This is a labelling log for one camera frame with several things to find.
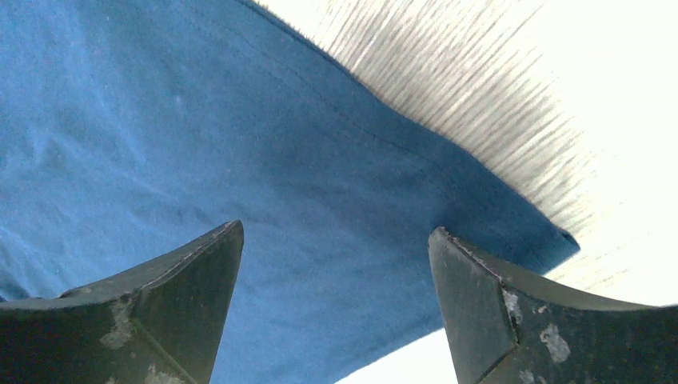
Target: scuff mark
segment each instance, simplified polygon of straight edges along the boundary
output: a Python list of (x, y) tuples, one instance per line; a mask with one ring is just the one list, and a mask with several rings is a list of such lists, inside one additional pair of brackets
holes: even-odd
[(520, 324), (523, 321), (523, 313), (520, 312), (520, 306), (518, 306), (518, 297), (505, 290), (502, 290), (501, 293), (504, 295), (504, 304), (506, 305), (508, 316), (515, 318), (516, 324)]
[(558, 326), (548, 324), (546, 329), (541, 331), (539, 339), (546, 344), (553, 362), (559, 364), (568, 359), (570, 347), (565, 339), (558, 334)]
[(534, 383), (534, 375), (529, 370), (522, 370), (518, 377), (523, 381), (524, 384)]
[(185, 382), (173, 374), (158, 372), (155, 368), (155, 364), (151, 364), (144, 384), (185, 384)]
[(471, 250), (470, 250), (469, 248), (466, 248), (466, 247), (464, 246), (464, 244), (461, 243), (461, 239), (455, 238), (455, 237), (451, 237), (451, 239), (452, 239), (452, 242), (454, 243), (455, 246), (461, 248), (461, 250), (463, 250), (464, 252), (466, 252), (466, 254), (467, 254), (468, 256), (473, 256), (473, 252), (471, 252)]
[(132, 331), (134, 326), (130, 321), (130, 314), (132, 312), (132, 300), (123, 302), (116, 300), (110, 305), (110, 312), (113, 315), (113, 327), (108, 334), (99, 339), (104, 346), (116, 350), (125, 345), (132, 338)]

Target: blue fabric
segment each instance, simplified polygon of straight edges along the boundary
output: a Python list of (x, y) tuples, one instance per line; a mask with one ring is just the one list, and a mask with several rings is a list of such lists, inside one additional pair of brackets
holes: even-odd
[(0, 295), (239, 218), (213, 382), (331, 382), (441, 328), (436, 226), (538, 273), (578, 250), (246, 0), (5, 0), (0, 28)]

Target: blue cloth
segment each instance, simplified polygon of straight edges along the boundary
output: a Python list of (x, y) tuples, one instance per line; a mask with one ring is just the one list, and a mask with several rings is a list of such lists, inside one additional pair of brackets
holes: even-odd
[(213, 382), (331, 382), (441, 328), (436, 226), (538, 273), (578, 250), (252, 2), (5, 0), (0, 28), (0, 295), (239, 218)]

